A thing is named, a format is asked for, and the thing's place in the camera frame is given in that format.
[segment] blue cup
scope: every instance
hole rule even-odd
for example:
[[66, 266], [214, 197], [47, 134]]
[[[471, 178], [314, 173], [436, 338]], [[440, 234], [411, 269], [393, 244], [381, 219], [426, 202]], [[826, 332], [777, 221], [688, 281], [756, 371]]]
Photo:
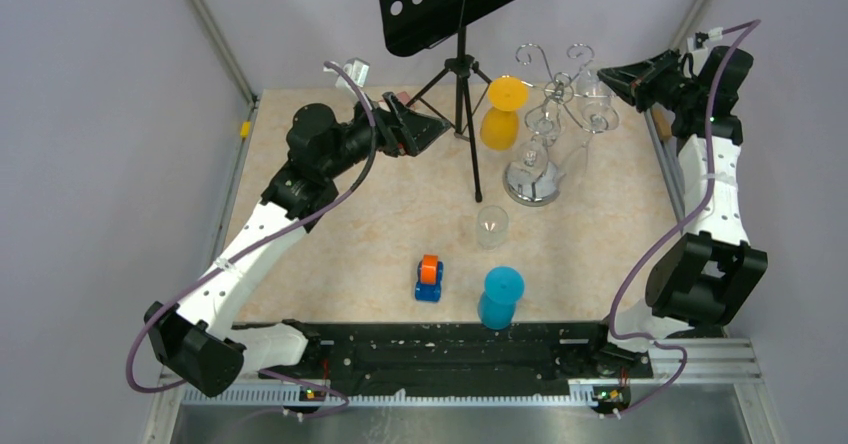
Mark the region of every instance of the blue cup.
[[524, 279], [511, 267], [496, 267], [486, 275], [477, 315], [483, 325], [499, 331], [512, 322], [515, 304], [524, 295]]

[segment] gray wall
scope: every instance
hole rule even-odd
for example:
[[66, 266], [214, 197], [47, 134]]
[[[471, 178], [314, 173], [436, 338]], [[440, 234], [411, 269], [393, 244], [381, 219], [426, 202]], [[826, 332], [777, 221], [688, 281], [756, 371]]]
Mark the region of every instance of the gray wall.
[[715, 0], [703, 28], [761, 18], [736, 111], [740, 205], [769, 270], [733, 322], [750, 336], [793, 442], [844, 442], [845, 10], [848, 0]]
[[0, 49], [0, 442], [136, 442], [246, 109], [183, 0], [0, 0]]
[[[455, 52], [451, 39], [408, 58], [386, 51], [378, 0], [206, 0], [251, 85], [332, 85], [326, 59], [359, 56], [373, 67], [369, 83], [421, 84]], [[514, 59], [518, 45], [543, 45], [556, 70], [573, 70], [565, 50], [580, 41], [602, 62], [623, 64], [665, 49], [692, 0], [517, 0], [469, 26], [468, 51], [492, 76], [528, 73]]]

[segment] zip tie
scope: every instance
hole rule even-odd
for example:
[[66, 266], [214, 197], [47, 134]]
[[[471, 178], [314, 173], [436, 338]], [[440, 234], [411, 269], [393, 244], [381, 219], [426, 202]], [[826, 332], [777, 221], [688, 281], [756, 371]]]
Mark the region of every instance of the zip tie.
[[710, 42], [720, 41], [722, 36], [724, 36], [724, 28], [714, 27], [707, 34], [710, 36]]
[[719, 172], [718, 174], [707, 173], [704, 174], [702, 179], [705, 181], [713, 179], [715, 181], [721, 182], [722, 184], [727, 184], [728, 186], [731, 186], [734, 189], [739, 189], [739, 184], [736, 183], [736, 179], [734, 179], [733, 176], [726, 172]]
[[215, 267], [217, 267], [218, 269], [220, 269], [224, 272], [229, 272], [230, 274], [234, 275], [236, 277], [236, 279], [239, 279], [239, 280], [244, 279], [244, 273], [242, 273], [226, 257], [221, 256], [221, 257], [215, 259]]

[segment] table surface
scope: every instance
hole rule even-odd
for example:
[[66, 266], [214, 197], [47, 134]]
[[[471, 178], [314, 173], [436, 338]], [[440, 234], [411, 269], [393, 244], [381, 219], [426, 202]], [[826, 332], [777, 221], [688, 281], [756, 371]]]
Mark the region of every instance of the table surface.
[[[372, 97], [387, 90], [367, 88]], [[484, 88], [472, 86], [475, 99]], [[436, 86], [427, 100], [451, 117], [454, 88]], [[267, 90], [251, 137], [227, 242], [247, 221], [259, 195], [286, 159], [286, 132], [302, 106], [322, 102], [340, 122], [353, 115], [350, 101], [335, 89]], [[531, 91], [520, 113], [538, 105]], [[502, 173], [515, 151], [493, 151], [478, 142], [483, 202], [474, 201], [467, 141], [451, 132], [422, 155], [393, 159], [379, 155], [362, 186], [324, 216], [306, 238], [272, 268], [248, 303], [240, 321], [274, 322], [293, 318], [312, 322], [477, 321], [476, 306], [486, 273], [511, 266], [525, 280], [517, 321], [602, 319], [622, 280], [653, 242], [674, 225], [665, 183], [645, 120], [619, 100], [621, 125], [596, 136], [582, 179], [553, 203], [522, 206], [506, 194]], [[490, 105], [484, 99], [479, 123]], [[571, 121], [552, 148], [555, 158], [587, 136]], [[522, 125], [519, 143], [529, 138]], [[336, 180], [347, 189], [362, 164]], [[492, 251], [477, 247], [475, 220], [485, 206], [509, 215], [507, 241]], [[424, 254], [444, 262], [438, 303], [413, 297], [416, 266]], [[644, 293], [656, 257], [627, 293], [624, 305]]]

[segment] music stand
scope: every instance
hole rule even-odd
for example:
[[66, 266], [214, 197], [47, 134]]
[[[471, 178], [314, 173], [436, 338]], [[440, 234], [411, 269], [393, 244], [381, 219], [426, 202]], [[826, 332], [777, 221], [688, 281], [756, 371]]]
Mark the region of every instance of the music stand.
[[[480, 172], [477, 166], [477, 144], [474, 136], [474, 111], [471, 108], [471, 93], [468, 90], [468, 78], [471, 73], [478, 75], [487, 84], [491, 79], [480, 70], [480, 64], [474, 56], [466, 54], [466, 26], [505, 6], [514, 0], [380, 0], [383, 20], [383, 36], [386, 49], [399, 57], [408, 57], [423, 49], [435, 47], [453, 34], [457, 35], [456, 57], [445, 60], [444, 68], [436, 74], [407, 105], [417, 101], [427, 106], [442, 119], [448, 120], [430, 103], [424, 100], [424, 94], [435, 86], [449, 72], [456, 75], [456, 119], [454, 135], [467, 139], [471, 147], [471, 166], [474, 173], [474, 199], [483, 201], [480, 190]], [[468, 120], [468, 137], [462, 127], [463, 105]]]

